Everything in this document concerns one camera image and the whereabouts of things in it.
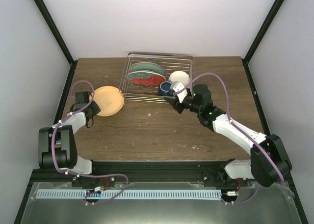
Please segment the dark blue mug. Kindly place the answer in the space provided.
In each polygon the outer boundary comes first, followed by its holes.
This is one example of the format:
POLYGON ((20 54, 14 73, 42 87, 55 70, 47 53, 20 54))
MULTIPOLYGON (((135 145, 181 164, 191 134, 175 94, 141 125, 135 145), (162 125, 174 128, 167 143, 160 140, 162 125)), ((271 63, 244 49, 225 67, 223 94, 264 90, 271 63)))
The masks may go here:
POLYGON ((162 82, 158 87, 159 96, 172 96, 171 87, 172 83, 168 81, 162 82))

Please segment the white scalloped bowl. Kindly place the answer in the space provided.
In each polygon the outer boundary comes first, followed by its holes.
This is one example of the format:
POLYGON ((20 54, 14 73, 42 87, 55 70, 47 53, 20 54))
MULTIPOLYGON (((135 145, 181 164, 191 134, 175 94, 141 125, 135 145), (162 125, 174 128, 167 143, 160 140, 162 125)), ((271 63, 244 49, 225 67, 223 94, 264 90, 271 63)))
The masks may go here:
POLYGON ((180 82, 186 86, 190 82, 189 75, 184 71, 174 71, 169 76, 169 81, 171 83, 180 82))

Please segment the metal wire dish rack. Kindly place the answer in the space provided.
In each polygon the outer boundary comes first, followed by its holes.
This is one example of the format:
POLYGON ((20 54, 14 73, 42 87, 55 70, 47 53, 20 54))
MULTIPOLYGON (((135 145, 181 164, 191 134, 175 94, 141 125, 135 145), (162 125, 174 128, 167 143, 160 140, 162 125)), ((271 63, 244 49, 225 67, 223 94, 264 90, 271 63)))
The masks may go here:
POLYGON ((194 57, 184 54, 154 53, 154 52, 129 52, 125 61, 119 89, 126 100, 165 103, 163 96, 159 95, 159 85, 147 85, 137 80, 129 80, 131 66, 141 62, 157 64, 165 70, 164 77, 169 79, 171 73, 183 71, 194 78, 194 57))

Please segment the red teal floral plate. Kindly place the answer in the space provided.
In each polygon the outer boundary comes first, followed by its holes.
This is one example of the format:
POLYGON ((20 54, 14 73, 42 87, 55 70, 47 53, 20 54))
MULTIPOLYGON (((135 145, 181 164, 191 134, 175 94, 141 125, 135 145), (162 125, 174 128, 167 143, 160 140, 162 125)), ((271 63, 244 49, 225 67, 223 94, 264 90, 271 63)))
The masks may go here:
POLYGON ((160 85, 166 78, 153 71, 134 71, 127 74, 127 80, 140 85, 160 85))

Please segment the light green round plate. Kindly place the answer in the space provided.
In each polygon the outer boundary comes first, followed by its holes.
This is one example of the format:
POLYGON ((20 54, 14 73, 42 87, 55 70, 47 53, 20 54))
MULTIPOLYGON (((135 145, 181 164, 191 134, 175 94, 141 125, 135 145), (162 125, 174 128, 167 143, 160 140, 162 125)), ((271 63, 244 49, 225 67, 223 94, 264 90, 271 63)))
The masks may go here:
POLYGON ((135 63, 133 65, 131 65, 130 67, 130 71, 131 72, 135 72, 135 71, 153 71, 156 72, 158 74, 164 75, 165 70, 155 64, 155 63, 151 63, 151 62, 139 62, 139 63, 135 63))

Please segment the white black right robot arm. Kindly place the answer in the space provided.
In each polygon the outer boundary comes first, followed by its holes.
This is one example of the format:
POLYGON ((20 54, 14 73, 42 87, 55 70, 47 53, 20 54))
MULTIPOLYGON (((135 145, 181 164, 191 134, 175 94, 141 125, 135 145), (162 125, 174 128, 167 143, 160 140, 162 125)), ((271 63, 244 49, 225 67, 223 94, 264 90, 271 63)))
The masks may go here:
POLYGON ((213 132, 221 134, 240 146, 250 156, 248 160, 229 160, 218 173, 219 183, 231 185, 236 178, 253 179, 269 187, 282 182, 292 170, 292 164, 279 136, 267 136, 233 120, 212 102, 207 85, 197 84, 192 90, 185 89, 180 82, 174 82, 171 97, 167 103, 178 113, 189 110, 197 114, 199 122, 213 132))

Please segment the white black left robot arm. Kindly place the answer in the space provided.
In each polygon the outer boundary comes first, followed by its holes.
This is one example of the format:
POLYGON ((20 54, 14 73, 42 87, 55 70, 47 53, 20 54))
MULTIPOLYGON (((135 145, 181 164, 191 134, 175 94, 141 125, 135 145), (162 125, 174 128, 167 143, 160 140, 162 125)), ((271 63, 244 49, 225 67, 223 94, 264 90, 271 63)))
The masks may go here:
POLYGON ((59 170, 66 174, 83 175, 83 181, 90 187, 100 181, 100 174, 93 170, 91 160, 78 155, 75 133, 101 110, 88 91, 75 93, 75 103, 66 117, 51 127, 41 128, 38 134, 38 164, 41 169, 53 169, 54 161, 59 170))

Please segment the peach orange round plate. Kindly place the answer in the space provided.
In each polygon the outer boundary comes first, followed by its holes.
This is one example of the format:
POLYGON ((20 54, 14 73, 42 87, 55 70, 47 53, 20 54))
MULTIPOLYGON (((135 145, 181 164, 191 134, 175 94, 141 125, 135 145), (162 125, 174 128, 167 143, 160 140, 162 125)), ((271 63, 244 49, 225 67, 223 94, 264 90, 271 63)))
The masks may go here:
POLYGON ((94 95, 94 102, 100 108, 97 116, 112 116, 118 113, 125 103, 122 92, 114 86, 99 87, 94 91, 94 95))

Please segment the black aluminium frame rail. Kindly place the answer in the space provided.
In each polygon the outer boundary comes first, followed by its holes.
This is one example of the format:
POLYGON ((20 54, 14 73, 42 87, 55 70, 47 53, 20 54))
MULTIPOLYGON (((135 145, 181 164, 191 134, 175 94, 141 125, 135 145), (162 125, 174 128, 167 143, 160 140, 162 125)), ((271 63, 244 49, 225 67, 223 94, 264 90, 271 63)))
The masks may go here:
POLYGON ((269 177, 264 166, 252 167, 250 160, 227 161, 92 161, 92 173, 80 175, 58 172, 54 168, 33 170, 30 182, 72 182, 77 187, 91 188, 106 177, 109 186, 117 183, 201 182, 207 187, 231 188, 238 179, 253 180, 269 187, 280 179, 274 170, 269 177))

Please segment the left black frame post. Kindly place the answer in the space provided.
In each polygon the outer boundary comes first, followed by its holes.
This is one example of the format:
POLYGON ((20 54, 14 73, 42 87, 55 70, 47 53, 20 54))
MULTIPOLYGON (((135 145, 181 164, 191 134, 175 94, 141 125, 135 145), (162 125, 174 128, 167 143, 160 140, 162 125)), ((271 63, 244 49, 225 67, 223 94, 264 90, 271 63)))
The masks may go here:
POLYGON ((41 13, 42 17, 44 18, 48 28, 50 29, 53 37, 55 38, 57 44, 59 45, 63 55, 65 56, 66 60, 70 65, 73 65, 75 63, 64 39, 61 36, 61 33, 59 32, 57 25, 55 24, 44 0, 33 0, 36 4, 39 12, 41 13))

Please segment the black frame post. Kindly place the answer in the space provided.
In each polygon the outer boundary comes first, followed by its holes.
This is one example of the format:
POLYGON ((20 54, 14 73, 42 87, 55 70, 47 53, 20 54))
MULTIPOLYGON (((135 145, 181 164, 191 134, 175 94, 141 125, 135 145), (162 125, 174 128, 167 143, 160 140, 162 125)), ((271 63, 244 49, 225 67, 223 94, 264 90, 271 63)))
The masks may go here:
POLYGON ((283 5, 285 0, 275 0, 265 17, 257 35, 255 36, 247 54, 245 55, 245 58, 243 59, 245 62, 249 63, 252 59, 253 55, 255 54, 258 46, 262 42, 265 34, 267 33, 269 27, 271 26, 272 22, 274 21, 277 13, 279 12, 281 6, 283 5))
POLYGON ((36 4, 39 12, 41 13, 42 17, 44 18, 48 28, 50 29, 53 37, 55 38, 57 44, 59 45, 63 55, 65 56, 66 60, 70 65, 73 65, 75 63, 64 39, 61 36, 61 33, 59 32, 57 25, 55 24, 44 0, 33 0, 36 4))

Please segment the right black frame post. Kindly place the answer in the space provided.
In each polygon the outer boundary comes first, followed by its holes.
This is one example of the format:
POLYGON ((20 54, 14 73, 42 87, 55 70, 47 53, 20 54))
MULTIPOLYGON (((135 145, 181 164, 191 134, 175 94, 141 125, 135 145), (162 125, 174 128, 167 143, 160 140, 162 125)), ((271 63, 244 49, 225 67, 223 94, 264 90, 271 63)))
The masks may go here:
POLYGON ((275 0, 265 17, 257 35, 255 36, 247 54, 245 55, 245 58, 243 59, 245 62, 249 63, 252 59, 253 55, 255 54, 258 46, 262 42, 265 34, 267 33, 269 27, 271 26, 272 22, 274 21, 277 13, 279 12, 281 6, 283 5, 285 0, 275 0))

